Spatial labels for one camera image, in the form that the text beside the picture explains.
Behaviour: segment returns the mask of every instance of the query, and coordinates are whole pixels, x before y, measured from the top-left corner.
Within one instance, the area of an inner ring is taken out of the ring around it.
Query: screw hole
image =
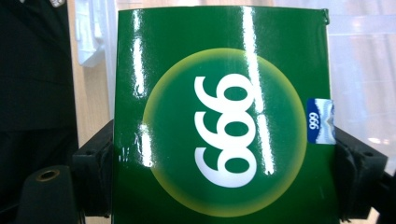
[[[48,170],[48,171],[45,171],[45,172],[41,173],[40,175],[38,175],[35,178],[35,180],[36,181],[40,181],[40,182],[46,182],[46,181],[49,181],[51,179],[54,179],[60,173],[61,172],[59,170]]]

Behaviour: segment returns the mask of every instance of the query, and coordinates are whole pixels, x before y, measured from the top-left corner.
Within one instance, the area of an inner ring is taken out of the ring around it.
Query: blue sticker
[[[334,106],[332,100],[308,99],[306,112],[308,142],[334,145]]]

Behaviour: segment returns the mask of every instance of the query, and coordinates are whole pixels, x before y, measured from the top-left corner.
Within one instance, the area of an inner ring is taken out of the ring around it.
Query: green box
[[[307,141],[328,123],[308,106],[330,99],[328,22],[279,7],[121,11],[114,223],[339,223],[333,146]]]

